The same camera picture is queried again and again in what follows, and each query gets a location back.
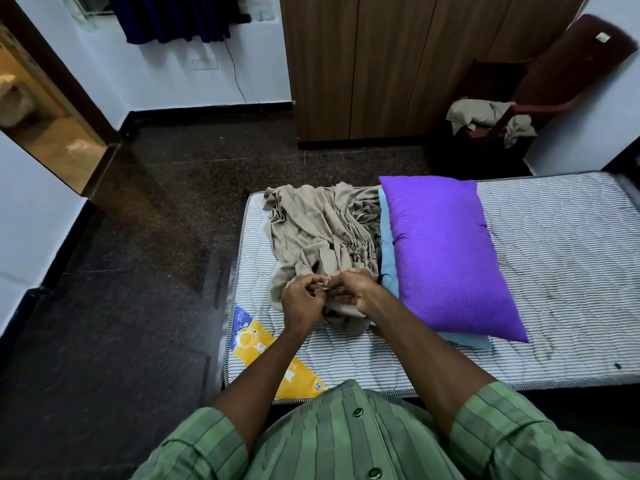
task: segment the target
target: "light blue fabric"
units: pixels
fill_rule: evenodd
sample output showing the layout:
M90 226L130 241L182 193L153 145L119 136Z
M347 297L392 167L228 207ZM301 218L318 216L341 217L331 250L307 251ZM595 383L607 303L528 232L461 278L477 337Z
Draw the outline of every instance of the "light blue fabric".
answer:
M398 275L396 273L396 255L394 254L394 238L391 234L391 222L389 220L389 206L387 204L387 196L385 191L378 190L380 196L380 242L382 244L382 266L380 273L382 274L382 286L397 298L398 293ZM439 333L443 339L454 344L467 347L474 347L482 350L492 350L491 340L485 335L469 335L468 333Z

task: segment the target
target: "door frame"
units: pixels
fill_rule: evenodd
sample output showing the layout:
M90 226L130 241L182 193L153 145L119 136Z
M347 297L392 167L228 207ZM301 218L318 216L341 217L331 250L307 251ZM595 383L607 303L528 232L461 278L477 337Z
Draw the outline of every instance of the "door frame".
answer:
M2 14L1 23L18 40L101 140L107 145L121 143L122 138L116 129L104 117L82 85L22 11L20 5L15 0L0 0L0 13Z

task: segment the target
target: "black cable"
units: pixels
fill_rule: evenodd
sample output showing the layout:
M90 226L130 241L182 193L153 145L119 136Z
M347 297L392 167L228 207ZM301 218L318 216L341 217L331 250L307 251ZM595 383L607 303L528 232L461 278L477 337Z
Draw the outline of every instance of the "black cable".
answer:
M237 72L236 72L236 62L234 60L234 56L231 55L231 50L229 50L229 46L227 45L227 37L225 37L225 46L227 48L227 52L229 53L229 57L231 57L231 62L234 65L234 79L236 80L236 86L238 86L238 91L240 91L240 94L242 94L242 99L244 99L244 103L248 104L246 101L246 97L244 97L244 92L242 92L242 89L240 89L240 84L238 84L238 76L237 76Z

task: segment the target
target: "wardrobe door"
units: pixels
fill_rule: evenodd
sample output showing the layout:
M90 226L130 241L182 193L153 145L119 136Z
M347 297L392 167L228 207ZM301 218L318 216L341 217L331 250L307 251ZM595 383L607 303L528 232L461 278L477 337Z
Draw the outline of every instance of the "wardrobe door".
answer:
M350 137L400 136L436 0L360 0Z
M298 141L349 138L358 0L280 0Z
M425 134L446 111L473 59L486 60L512 0L438 0L404 134Z
M514 62L542 55L564 33L584 0L513 0L488 60Z

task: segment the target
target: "crumpled fabric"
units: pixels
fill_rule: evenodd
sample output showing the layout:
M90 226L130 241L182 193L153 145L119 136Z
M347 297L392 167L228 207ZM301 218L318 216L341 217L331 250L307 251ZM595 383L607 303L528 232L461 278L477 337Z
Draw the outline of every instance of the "crumpled fabric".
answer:
M447 121L451 121L453 134L457 134L462 127L471 131L476 125L493 128L500 118L507 112L514 102L484 101L482 99L460 99L451 105L447 112ZM505 128L504 147L510 148L521 136L537 136L536 129L531 125L531 116L518 114L509 120Z
M266 231L282 265L271 279L269 300L282 311L282 291L298 275L329 276L352 267L366 267L378 277L380 200L378 188L356 190L341 182L334 187L268 188L264 209L271 211ZM349 335L369 328L371 321L354 305L330 299L325 317Z

